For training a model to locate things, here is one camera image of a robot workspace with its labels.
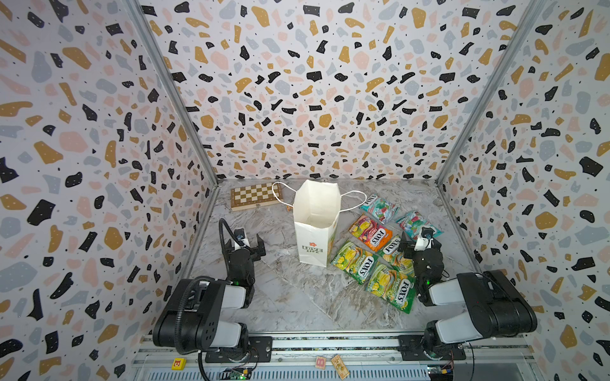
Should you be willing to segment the white paper bag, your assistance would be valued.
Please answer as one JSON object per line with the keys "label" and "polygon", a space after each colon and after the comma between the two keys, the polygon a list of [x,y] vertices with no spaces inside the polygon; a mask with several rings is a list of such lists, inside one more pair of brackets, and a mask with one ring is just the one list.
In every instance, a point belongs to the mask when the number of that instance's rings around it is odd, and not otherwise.
{"label": "white paper bag", "polygon": [[305,181],[297,190],[274,182],[276,201],[292,208],[296,247],[303,264],[325,268],[335,242],[340,214],[365,204],[360,190],[341,193],[338,184]]}

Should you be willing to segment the green Fox's candy bag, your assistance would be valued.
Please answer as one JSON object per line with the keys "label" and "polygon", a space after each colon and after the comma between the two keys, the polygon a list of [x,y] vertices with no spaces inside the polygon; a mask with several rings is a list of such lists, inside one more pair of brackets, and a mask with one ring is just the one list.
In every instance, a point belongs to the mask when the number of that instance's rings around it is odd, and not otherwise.
{"label": "green Fox's candy bag", "polygon": [[338,250],[331,264],[362,285],[371,275],[377,260],[377,254],[361,248],[352,241],[346,241]]}
{"label": "green Fox's candy bag", "polygon": [[365,290],[399,311],[410,314],[416,298],[415,286],[413,272],[397,271],[384,264],[376,264]]}

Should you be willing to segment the teal Fox's candy bag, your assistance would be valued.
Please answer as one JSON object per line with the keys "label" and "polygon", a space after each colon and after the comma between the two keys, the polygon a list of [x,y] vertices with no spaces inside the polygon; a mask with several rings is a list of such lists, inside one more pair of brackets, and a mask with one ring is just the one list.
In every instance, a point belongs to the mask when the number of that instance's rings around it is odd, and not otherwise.
{"label": "teal Fox's candy bag", "polygon": [[386,224],[392,220],[399,207],[377,194],[372,194],[360,206],[360,209],[379,223]]}
{"label": "teal Fox's candy bag", "polygon": [[443,234],[443,231],[433,225],[419,211],[408,211],[406,214],[399,217],[396,223],[406,233],[406,235],[413,240],[416,240],[424,229],[431,230],[431,235],[434,238],[437,238]]}

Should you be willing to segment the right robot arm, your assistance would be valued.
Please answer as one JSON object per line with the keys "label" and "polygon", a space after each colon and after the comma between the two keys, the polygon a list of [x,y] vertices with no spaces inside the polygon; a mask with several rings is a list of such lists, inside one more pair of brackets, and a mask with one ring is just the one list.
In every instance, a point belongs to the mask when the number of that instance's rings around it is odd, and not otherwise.
{"label": "right robot arm", "polygon": [[413,241],[403,233],[399,252],[413,263],[413,290],[424,306],[465,306],[454,317],[428,322],[419,343],[409,343],[409,352],[420,351],[432,360],[462,360],[464,344],[537,329],[535,311],[502,271],[463,272],[443,279],[441,244],[430,234]]}

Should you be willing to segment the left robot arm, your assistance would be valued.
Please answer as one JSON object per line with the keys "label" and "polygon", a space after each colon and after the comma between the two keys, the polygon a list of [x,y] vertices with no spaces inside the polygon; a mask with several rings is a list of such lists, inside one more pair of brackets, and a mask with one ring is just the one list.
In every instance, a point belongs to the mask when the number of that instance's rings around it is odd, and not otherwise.
{"label": "left robot arm", "polygon": [[227,278],[198,276],[181,279],[152,329],[157,347],[181,355],[213,353],[222,360],[239,361],[250,354],[249,331],[244,323],[224,322],[224,310],[249,307],[255,292],[254,263],[266,255],[265,243],[256,236],[254,247],[227,241],[223,257]]}

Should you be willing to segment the yellow-green candy bag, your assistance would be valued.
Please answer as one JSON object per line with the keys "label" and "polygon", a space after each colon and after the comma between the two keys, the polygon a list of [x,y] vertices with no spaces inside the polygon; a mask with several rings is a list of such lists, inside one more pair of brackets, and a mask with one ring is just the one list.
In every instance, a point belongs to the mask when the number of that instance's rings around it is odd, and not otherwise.
{"label": "yellow-green candy bag", "polygon": [[414,264],[412,259],[406,259],[399,253],[399,236],[393,237],[386,246],[380,251],[383,259],[395,270],[403,274],[414,276]]}

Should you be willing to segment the orange Fox's fruits candy bag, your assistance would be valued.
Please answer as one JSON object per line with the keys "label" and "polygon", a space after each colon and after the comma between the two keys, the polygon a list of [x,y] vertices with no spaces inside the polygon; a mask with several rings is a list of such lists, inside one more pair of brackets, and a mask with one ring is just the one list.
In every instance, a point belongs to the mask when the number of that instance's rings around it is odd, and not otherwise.
{"label": "orange Fox's fruits candy bag", "polygon": [[349,232],[373,252],[379,252],[393,238],[393,232],[371,217],[362,214],[349,228]]}

